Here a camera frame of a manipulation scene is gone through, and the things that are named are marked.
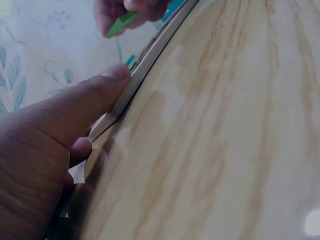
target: blue leaf pattern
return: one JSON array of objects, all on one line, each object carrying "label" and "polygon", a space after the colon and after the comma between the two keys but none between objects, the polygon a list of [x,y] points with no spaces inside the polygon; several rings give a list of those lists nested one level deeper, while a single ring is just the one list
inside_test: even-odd
[{"label": "blue leaf pattern", "polygon": [[56,76],[56,74],[55,74],[54,72],[51,73],[51,77],[52,77],[52,79],[55,80],[57,83],[59,82],[59,80],[58,80],[58,78],[57,78],[57,76]]},{"label": "blue leaf pattern", "polygon": [[14,110],[18,109],[23,102],[27,89],[27,78],[24,77],[14,91]]},{"label": "blue leaf pattern", "polygon": [[6,88],[6,81],[4,75],[0,72],[0,87]]},{"label": "blue leaf pattern", "polygon": [[7,63],[7,51],[4,47],[0,47],[0,62],[2,67],[5,68]]},{"label": "blue leaf pattern", "polygon": [[19,56],[16,56],[9,67],[8,71],[8,79],[10,83],[11,90],[14,88],[16,81],[19,77],[20,73],[20,58]]},{"label": "blue leaf pattern", "polygon": [[6,114],[8,111],[0,98],[0,115]]},{"label": "blue leaf pattern", "polygon": [[74,80],[74,75],[70,69],[66,68],[64,70],[64,78],[68,84],[72,83]]}]

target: finger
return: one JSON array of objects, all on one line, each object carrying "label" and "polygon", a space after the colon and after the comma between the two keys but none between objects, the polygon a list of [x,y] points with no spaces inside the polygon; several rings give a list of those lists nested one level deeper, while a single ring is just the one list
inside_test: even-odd
[{"label": "finger", "polygon": [[126,88],[130,70],[116,64],[101,75],[82,81],[22,110],[27,124],[40,129],[66,148],[100,116],[109,111]]},{"label": "finger", "polygon": [[68,201],[71,196],[71,193],[74,189],[74,179],[71,174],[68,172],[64,181],[63,191],[61,194],[61,198],[55,208],[54,217],[57,218],[60,215],[65,213],[62,212],[64,205]]},{"label": "finger", "polygon": [[147,9],[147,12],[148,12],[147,19],[150,22],[156,22],[162,19],[167,11],[167,8],[168,8],[168,5],[165,2],[159,2],[156,5],[149,5]]},{"label": "finger", "polygon": [[88,137],[90,131],[91,131],[91,127],[87,128],[87,129],[84,131],[84,133],[81,135],[81,137],[84,137],[84,138],[85,138],[85,137]]},{"label": "finger", "polygon": [[104,37],[116,19],[125,14],[126,9],[121,2],[111,2],[106,0],[95,0],[93,4],[93,15],[96,27]]},{"label": "finger", "polygon": [[74,166],[80,164],[81,162],[83,162],[89,157],[92,151],[92,145],[87,138],[80,137],[70,147],[69,151],[70,151],[69,168],[73,168]]}]

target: hand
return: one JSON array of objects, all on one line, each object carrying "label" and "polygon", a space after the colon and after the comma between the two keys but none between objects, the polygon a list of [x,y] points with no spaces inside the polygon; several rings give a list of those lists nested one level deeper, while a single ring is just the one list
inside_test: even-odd
[{"label": "hand", "polygon": [[86,159],[82,137],[112,108],[130,80],[114,65],[51,98],[0,117],[0,238],[44,239],[68,169]]},{"label": "hand", "polygon": [[146,21],[160,20],[166,13],[168,4],[172,0],[94,0],[93,13],[97,28],[104,37],[117,18],[126,11],[140,12],[139,15],[127,26],[134,29]]}]

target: green marker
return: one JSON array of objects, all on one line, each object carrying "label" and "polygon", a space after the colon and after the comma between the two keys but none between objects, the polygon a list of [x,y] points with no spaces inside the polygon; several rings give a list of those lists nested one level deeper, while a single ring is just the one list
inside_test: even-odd
[{"label": "green marker", "polygon": [[108,31],[107,36],[112,37],[116,33],[119,33],[125,26],[132,22],[138,13],[138,11],[129,11],[122,17],[119,17]]}]

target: wooden strip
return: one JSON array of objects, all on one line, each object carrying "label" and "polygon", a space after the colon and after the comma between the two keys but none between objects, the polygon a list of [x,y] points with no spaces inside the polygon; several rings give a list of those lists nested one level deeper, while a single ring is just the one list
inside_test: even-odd
[{"label": "wooden strip", "polygon": [[125,110],[126,106],[138,90],[142,81],[146,77],[150,68],[157,60],[158,56],[162,52],[162,50],[167,45],[170,38],[176,32],[180,24],[186,18],[188,13],[194,7],[198,0],[187,0],[180,8],[179,11],[176,12],[175,15],[172,16],[172,19],[168,22],[167,25],[164,26],[163,31],[160,31],[160,35],[154,41],[149,50],[142,55],[141,61],[138,63],[137,67],[133,70],[131,74],[131,81],[127,88],[122,93],[121,97],[114,105],[111,111],[107,112],[100,120],[93,125],[88,139],[90,141],[94,141],[97,139],[105,130],[107,130],[122,114]]}]

